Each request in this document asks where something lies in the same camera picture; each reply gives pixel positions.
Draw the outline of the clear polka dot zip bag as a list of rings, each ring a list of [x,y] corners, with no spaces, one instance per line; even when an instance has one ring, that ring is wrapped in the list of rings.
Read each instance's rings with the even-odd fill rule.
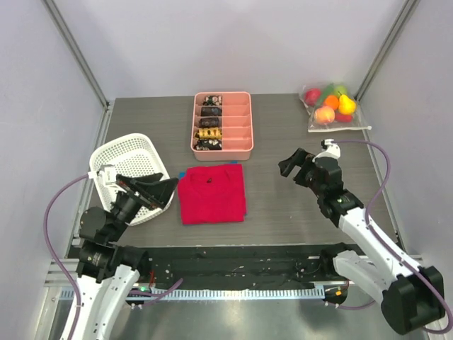
[[[304,86],[299,100],[309,116],[310,133],[372,129],[353,93],[342,83]]]

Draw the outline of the fake orange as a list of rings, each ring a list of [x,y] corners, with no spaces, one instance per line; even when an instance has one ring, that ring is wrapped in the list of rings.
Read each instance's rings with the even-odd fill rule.
[[[325,106],[328,106],[330,108],[332,108],[334,111],[336,111],[339,107],[339,100],[338,100],[338,97],[331,94],[329,96],[327,96],[323,102],[323,104]]]

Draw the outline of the fake red chili pepper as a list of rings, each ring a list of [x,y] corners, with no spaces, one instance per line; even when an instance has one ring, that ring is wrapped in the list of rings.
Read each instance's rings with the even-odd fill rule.
[[[339,123],[351,123],[353,121],[353,115],[344,115],[342,113],[336,112],[335,121]]]

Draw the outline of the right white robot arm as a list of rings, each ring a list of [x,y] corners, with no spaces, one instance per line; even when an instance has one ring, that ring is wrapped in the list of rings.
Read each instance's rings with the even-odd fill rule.
[[[367,214],[363,203],[344,187],[338,164],[340,148],[332,144],[317,154],[298,149],[278,166],[281,176],[300,170],[293,178],[317,198],[324,217],[346,233],[367,255],[337,244],[319,263],[323,277],[351,280],[379,304],[389,326],[404,335],[442,319],[447,308],[442,274],[425,268],[399,248]]]

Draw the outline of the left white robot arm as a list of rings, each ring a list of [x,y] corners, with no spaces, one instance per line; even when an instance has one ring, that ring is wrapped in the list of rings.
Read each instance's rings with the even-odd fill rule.
[[[111,166],[89,176],[117,193],[108,209],[92,207],[81,216],[83,244],[63,339],[109,339],[132,286],[151,273],[147,251],[117,241],[142,208],[164,209],[178,185],[177,178],[165,179],[162,173],[134,178]]]

